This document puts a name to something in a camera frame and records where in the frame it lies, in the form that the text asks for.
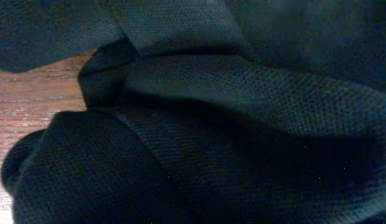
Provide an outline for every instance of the dark cloth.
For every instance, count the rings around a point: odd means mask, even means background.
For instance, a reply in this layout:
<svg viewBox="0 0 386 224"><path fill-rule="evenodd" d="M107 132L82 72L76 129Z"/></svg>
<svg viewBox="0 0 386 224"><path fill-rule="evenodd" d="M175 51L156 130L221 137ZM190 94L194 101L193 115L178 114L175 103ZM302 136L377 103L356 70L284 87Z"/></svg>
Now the dark cloth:
<svg viewBox="0 0 386 224"><path fill-rule="evenodd" d="M386 0L0 1L1 69L95 47L16 223L386 223Z"/></svg>

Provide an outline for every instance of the wooden surface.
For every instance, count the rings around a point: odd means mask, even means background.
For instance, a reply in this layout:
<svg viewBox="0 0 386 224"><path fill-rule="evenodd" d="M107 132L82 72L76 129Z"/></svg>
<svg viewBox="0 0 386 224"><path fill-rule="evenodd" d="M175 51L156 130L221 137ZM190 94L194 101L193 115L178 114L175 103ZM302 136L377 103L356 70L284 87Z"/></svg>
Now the wooden surface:
<svg viewBox="0 0 386 224"><path fill-rule="evenodd" d="M26 73L0 71L0 168L21 137L45 128L59 111L81 111L85 104L77 74L92 52ZM0 224L12 223L11 198L0 181Z"/></svg>

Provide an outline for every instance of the black fabric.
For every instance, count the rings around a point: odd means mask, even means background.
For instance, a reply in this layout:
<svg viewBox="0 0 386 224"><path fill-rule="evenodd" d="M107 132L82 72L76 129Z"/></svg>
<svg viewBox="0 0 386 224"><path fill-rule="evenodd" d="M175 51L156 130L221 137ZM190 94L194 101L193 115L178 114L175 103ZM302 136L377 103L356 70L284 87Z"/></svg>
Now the black fabric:
<svg viewBox="0 0 386 224"><path fill-rule="evenodd" d="M386 223L386 1L13 4L0 68L102 45L4 161L16 223Z"/></svg>

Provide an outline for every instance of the black garment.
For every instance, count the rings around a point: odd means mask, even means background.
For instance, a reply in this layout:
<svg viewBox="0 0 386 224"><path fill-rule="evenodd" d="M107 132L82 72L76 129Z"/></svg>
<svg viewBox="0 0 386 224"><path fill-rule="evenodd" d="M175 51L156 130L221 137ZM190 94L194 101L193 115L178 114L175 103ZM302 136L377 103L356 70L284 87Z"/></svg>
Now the black garment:
<svg viewBox="0 0 386 224"><path fill-rule="evenodd" d="M0 1L2 69L98 46L16 223L386 223L386 0Z"/></svg>

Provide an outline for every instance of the wooden floor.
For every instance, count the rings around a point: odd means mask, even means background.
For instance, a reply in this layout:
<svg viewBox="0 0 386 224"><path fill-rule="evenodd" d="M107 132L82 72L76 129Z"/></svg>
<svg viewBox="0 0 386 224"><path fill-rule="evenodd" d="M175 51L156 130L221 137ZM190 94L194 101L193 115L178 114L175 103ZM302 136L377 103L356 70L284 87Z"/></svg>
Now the wooden floor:
<svg viewBox="0 0 386 224"><path fill-rule="evenodd" d="M0 71L0 168L21 137L45 128L59 111L85 109L78 71L92 52L26 73ZM0 224L12 223L11 198L0 182Z"/></svg>

